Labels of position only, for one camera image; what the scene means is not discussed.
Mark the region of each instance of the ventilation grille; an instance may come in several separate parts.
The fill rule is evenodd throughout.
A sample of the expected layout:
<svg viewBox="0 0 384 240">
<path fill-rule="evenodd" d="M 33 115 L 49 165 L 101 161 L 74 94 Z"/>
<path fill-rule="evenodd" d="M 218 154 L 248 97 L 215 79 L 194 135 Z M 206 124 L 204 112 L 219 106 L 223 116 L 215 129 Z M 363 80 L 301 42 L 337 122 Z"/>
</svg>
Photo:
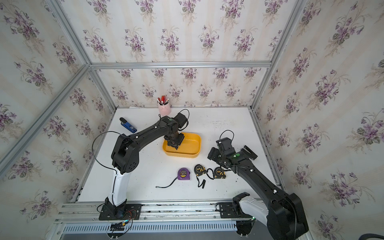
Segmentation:
<svg viewBox="0 0 384 240">
<path fill-rule="evenodd" d="M 133 223 L 128 231 L 131 233 L 143 232 L 209 232 L 209 231 L 237 231 L 235 221 L 199 221 L 199 222 L 137 222 Z M 110 233 L 111 223 L 67 223 L 63 234 L 72 233 Z"/>
</svg>

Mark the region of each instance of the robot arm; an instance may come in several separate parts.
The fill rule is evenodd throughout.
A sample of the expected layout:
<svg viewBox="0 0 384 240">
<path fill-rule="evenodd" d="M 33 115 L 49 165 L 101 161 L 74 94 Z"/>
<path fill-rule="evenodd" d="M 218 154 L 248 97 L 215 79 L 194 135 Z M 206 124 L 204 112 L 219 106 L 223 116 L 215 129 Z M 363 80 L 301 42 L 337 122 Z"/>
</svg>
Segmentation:
<svg viewBox="0 0 384 240">
<path fill-rule="evenodd" d="M 241 176 L 265 203 L 263 206 L 242 193 L 233 198 L 233 209 L 240 214 L 250 214 L 267 227 L 275 240 L 293 240 L 306 233 L 308 223 L 300 198 L 278 188 L 269 181 L 249 159 L 244 151 L 236 152 L 232 141 L 225 137 L 216 141 L 208 159 Z"/>
<path fill-rule="evenodd" d="M 168 146 L 178 148 L 184 139 L 179 129 L 187 123 L 188 119 L 178 113 L 174 118 L 164 116 L 155 124 L 129 136 L 122 134 L 118 137 L 111 158 L 115 174 L 111 192 L 105 199 L 109 215 L 121 219 L 125 214 L 127 202 L 126 194 L 131 172 L 139 165 L 139 151 L 150 142 L 164 136 Z"/>
</svg>

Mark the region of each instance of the black cable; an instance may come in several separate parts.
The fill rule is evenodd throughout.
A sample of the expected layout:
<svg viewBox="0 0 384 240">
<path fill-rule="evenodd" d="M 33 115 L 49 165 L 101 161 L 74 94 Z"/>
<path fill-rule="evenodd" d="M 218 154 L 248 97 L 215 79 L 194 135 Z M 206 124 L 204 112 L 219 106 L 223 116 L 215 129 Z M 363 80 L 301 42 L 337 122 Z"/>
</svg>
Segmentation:
<svg viewBox="0 0 384 240">
<path fill-rule="evenodd" d="M 168 186 L 166 186 L 166 187 L 159 187 L 159 186 L 156 186 L 156 187 L 158 187 L 158 188 L 167 188 L 167 187 L 169 187 L 169 186 L 171 186 L 175 181 L 176 181 L 176 179 L 177 179 L 177 177 L 172 181 L 172 183 L 171 184 L 169 184 Z"/>
<path fill-rule="evenodd" d="M 295 208 L 293 207 L 293 205 L 288 201 L 286 200 L 285 198 L 283 198 L 287 203 L 289 203 L 289 205 L 291 205 L 292 209 L 293 209 L 293 213 L 295 214 L 295 233 L 293 234 L 293 239 L 296 239 L 296 226 L 297 226 L 297 214 L 296 214 L 296 210 Z"/>
<path fill-rule="evenodd" d="M 212 171 L 212 177 L 210 177 L 210 176 L 208 175 L 208 170 L 211 170 L 211 171 Z M 208 169 L 207 169 L 207 176 L 208 176 L 210 179 L 214 180 L 215 174 L 214 174 L 214 171 L 212 170 L 212 168 L 208 168 Z"/>
<path fill-rule="evenodd" d="M 222 132 L 222 133 L 220 134 L 220 138 L 219 138 L 219 140 L 221 139 L 221 135 L 223 135 L 223 133 L 225 133 L 226 131 L 230 131 L 230 132 L 233 134 L 233 137 L 232 137 L 232 140 L 233 140 L 233 138 L 235 137 L 235 134 L 234 134 L 231 130 L 229 130 L 229 129 L 225 130 L 224 132 Z"/>
<path fill-rule="evenodd" d="M 102 203 L 102 204 L 100 204 L 97 208 L 96 208 L 96 210 L 99 212 L 99 213 L 101 213 L 100 211 L 99 211 L 99 207 L 101 206 L 101 205 L 104 205 L 105 203 Z"/>
<path fill-rule="evenodd" d="M 107 133 L 107 132 L 115 132 L 115 131 L 106 131 L 106 132 L 102 132 L 102 133 L 100 133 L 100 134 L 93 140 L 92 148 L 91 148 L 91 150 L 92 150 L 92 155 L 93 155 L 93 157 L 95 158 L 96 162 L 98 162 L 98 164 L 102 165 L 102 166 L 105 167 L 105 168 L 108 168 L 108 169 L 110 169 L 110 170 L 115 171 L 115 173 L 117 174 L 118 172 L 117 172 L 116 169 L 113 169 L 113 168 L 110 168 L 110 167 L 106 167 L 106 166 L 104 166 L 103 164 L 101 164 L 101 163 L 97 160 L 97 158 L 96 158 L 96 156 L 95 156 L 95 154 L 94 154 L 94 152 L 93 152 L 93 144 L 95 143 L 96 139 L 97 139 L 98 137 L 100 137 L 101 135 L 103 135 L 104 133 Z"/>
<path fill-rule="evenodd" d="M 187 125 L 185 126 L 185 128 L 187 128 L 187 127 L 188 127 L 188 124 L 189 124 L 189 121 L 188 121 L 188 119 L 189 119 L 189 115 L 190 115 L 190 113 L 189 113 L 189 110 L 188 110 L 188 109 L 186 109 L 186 108 L 184 108 L 183 110 L 187 110 L 187 111 L 188 111 L 188 117 L 187 117 Z"/>
</svg>

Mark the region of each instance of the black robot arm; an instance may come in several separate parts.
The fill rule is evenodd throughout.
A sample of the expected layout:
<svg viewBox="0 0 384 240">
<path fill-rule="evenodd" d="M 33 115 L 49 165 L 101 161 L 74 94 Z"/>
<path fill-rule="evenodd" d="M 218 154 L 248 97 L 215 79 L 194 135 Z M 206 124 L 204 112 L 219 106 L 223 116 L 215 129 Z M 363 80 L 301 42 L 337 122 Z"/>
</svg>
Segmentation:
<svg viewBox="0 0 384 240">
<path fill-rule="evenodd" d="M 208 159 L 215 161 L 224 168 L 230 168 L 241 176 L 252 189 L 260 196 L 268 209 L 266 225 L 275 240 L 294 240 L 306 233 L 308 223 L 300 198 L 296 194 L 288 195 L 269 181 L 249 159 L 244 151 L 236 152 L 232 141 L 225 137 L 216 141 L 217 148 L 212 148 Z M 249 196 L 248 193 L 239 194 L 233 199 L 233 209 L 239 214 L 251 214 L 240 209 L 241 199 Z"/>
<path fill-rule="evenodd" d="M 168 146 L 177 149 L 184 139 L 179 129 L 187 121 L 182 113 L 178 113 L 174 118 L 168 116 L 160 118 L 143 131 L 129 136 L 120 135 L 111 155 L 112 165 L 119 169 L 121 174 L 132 172 L 139 164 L 139 151 L 161 136 L 168 141 Z"/>
</svg>

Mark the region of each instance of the electrical wire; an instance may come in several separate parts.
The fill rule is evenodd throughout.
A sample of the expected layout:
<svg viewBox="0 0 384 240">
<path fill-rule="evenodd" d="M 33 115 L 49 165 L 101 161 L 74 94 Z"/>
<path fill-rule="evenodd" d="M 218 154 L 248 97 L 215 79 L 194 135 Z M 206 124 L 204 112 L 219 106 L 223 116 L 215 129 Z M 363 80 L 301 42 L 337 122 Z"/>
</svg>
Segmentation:
<svg viewBox="0 0 384 240">
<path fill-rule="evenodd" d="M 97 139 L 98 137 L 100 137 L 101 135 L 103 135 L 104 133 L 107 133 L 107 132 L 115 132 L 115 131 L 106 131 L 106 132 L 102 132 L 102 133 L 100 133 L 100 134 L 93 140 L 92 148 L 91 148 L 91 150 L 92 150 L 92 155 L 93 155 L 93 157 L 95 158 L 96 162 L 98 162 L 98 164 L 102 165 L 102 166 L 105 167 L 105 168 L 108 168 L 108 169 L 110 169 L 110 170 L 115 171 L 115 173 L 117 174 L 118 172 L 117 172 L 116 169 L 113 169 L 113 168 L 110 168 L 110 167 L 106 167 L 106 166 L 104 166 L 103 164 L 101 164 L 101 163 L 97 160 L 97 158 L 96 158 L 96 156 L 95 156 L 95 153 L 93 152 L 93 144 L 95 143 L 96 139 Z"/>
<path fill-rule="evenodd" d="M 167 188 L 167 187 L 169 187 L 169 186 L 171 186 L 175 181 L 176 181 L 176 179 L 177 179 L 177 177 L 172 181 L 172 183 L 171 184 L 169 184 L 168 186 L 166 186 L 166 187 L 159 187 L 159 186 L 156 186 L 157 188 Z"/>
<path fill-rule="evenodd" d="M 222 132 L 220 134 L 219 140 L 221 139 L 221 135 L 223 135 L 223 133 L 225 133 L 226 131 L 230 131 L 233 134 L 233 137 L 232 137 L 232 140 L 233 140 L 233 138 L 235 137 L 235 134 L 231 130 L 229 130 L 229 129 L 225 130 L 224 132 Z"/>
</svg>

